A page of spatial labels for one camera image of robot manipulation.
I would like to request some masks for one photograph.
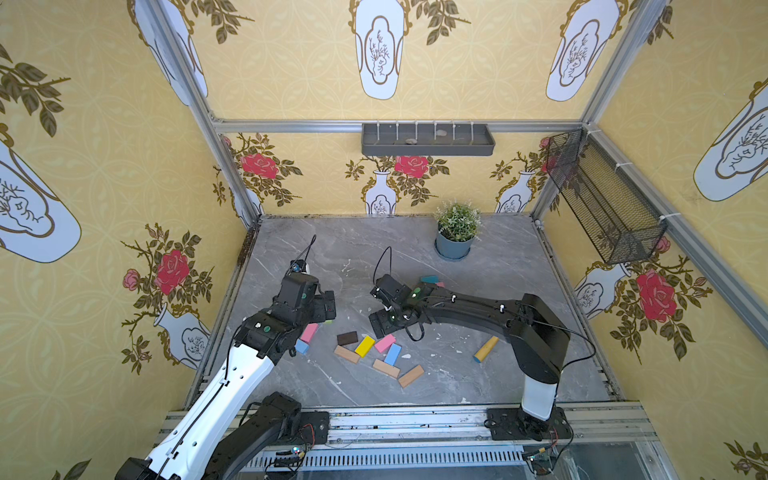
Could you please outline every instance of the metal vent grille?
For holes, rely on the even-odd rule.
[[[605,263],[646,260],[667,221],[584,130],[550,137],[547,171]]]
[[[442,446],[394,449],[312,450],[302,470],[371,470],[381,468],[426,468],[525,465],[518,445]],[[275,452],[262,451],[241,470],[273,470]],[[287,468],[274,468],[275,471]]]

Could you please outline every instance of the yellow floral wallpaper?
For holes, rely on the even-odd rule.
[[[546,180],[546,135],[494,134],[491,157],[364,157],[359,134],[228,134],[225,141],[265,214],[410,215],[453,199],[483,212],[529,211]],[[366,206],[380,188],[393,211]]]
[[[745,469],[760,478],[746,468],[760,455],[724,443],[768,443],[768,350],[701,272],[666,237],[649,261],[608,270],[564,200],[545,233],[621,388],[642,402],[680,478],[744,478]]]
[[[631,16],[628,0],[176,3],[230,119],[579,118]]]
[[[181,407],[245,231],[125,2],[3,2],[0,45],[0,463],[113,478]]]
[[[759,178],[768,152],[762,127],[768,4],[674,0],[670,6],[674,39],[641,49],[600,128],[768,300],[768,180]],[[734,126],[734,117],[744,123]],[[708,164],[720,152],[718,166]]]

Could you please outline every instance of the yellow block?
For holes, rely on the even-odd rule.
[[[485,360],[485,357],[488,356],[491,350],[493,350],[493,347],[496,346],[496,343],[498,343],[497,336],[494,336],[488,342],[485,342],[485,345],[482,346],[482,348],[475,354],[475,361],[480,363]]]
[[[376,343],[373,338],[366,335],[366,338],[362,339],[362,342],[355,349],[355,353],[360,355],[361,358],[366,358],[368,351],[371,350],[373,344]]]

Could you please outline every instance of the pink block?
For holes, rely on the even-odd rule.
[[[307,325],[304,329],[304,333],[301,334],[301,341],[304,343],[309,343],[312,337],[315,335],[318,325],[318,323],[310,323]]]
[[[387,350],[390,346],[392,346],[394,342],[395,342],[395,337],[392,336],[392,334],[390,333],[389,335],[385,336],[384,338],[376,342],[374,347],[376,347],[379,353],[384,353],[384,351]]]

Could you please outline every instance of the zip tie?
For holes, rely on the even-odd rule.
[[[616,170],[619,169],[619,167],[623,167],[624,165],[632,165],[632,164],[633,164],[632,162],[627,162],[626,164],[616,164],[614,165],[614,173],[616,172]]]
[[[659,221],[661,222],[662,220],[664,220],[664,219],[666,219],[666,218],[668,218],[668,217],[676,217],[676,216],[678,216],[678,215],[681,215],[681,213],[680,213],[680,212],[677,212],[677,213],[675,213],[675,214],[666,214],[666,215],[660,215],[660,216],[659,216]]]

